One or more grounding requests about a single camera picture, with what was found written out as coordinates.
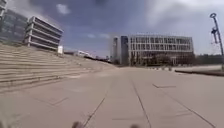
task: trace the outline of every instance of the sky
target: sky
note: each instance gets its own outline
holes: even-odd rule
[[[209,15],[224,32],[223,0],[7,0],[7,8],[37,16],[63,31],[61,44],[97,56],[109,55],[110,37],[159,34],[193,37],[196,54],[219,54]]]

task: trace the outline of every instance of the office building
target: office building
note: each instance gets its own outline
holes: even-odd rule
[[[113,37],[110,60],[121,65],[191,64],[194,58],[191,37],[130,35]]]
[[[0,25],[0,40],[10,43],[22,43],[27,26],[25,16],[7,9],[2,17]]]
[[[57,51],[63,31],[37,17],[28,21],[25,43],[28,46]]]
[[[0,20],[3,17],[4,11],[5,11],[6,1],[0,0]]]

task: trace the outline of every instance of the lamp post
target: lamp post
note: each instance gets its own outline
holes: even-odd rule
[[[222,71],[224,71],[224,51],[223,51],[222,38],[221,38],[220,31],[219,31],[219,26],[218,26],[216,16],[217,16],[216,13],[212,13],[210,15],[210,18],[212,18],[214,20],[214,23],[215,23],[215,28],[212,29],[211,33],[214,34],[214,38],[216,40],[216,43],[220,44],[220,49],[221,49],[221,54],[222,54],[221,55],[221,57],[222,57]]]

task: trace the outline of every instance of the concrete pavement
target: concrete pavement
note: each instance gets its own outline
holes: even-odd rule
[[[0,94],[0,119],[18,128],[224,127],[224,79],[140,68],[70,77]]]

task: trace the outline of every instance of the concrete stairs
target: concrete stairs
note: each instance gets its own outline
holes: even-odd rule
[[[113,66],[80,57],[57,56],[25,46],[0,44],[0,89],[96,72]]]

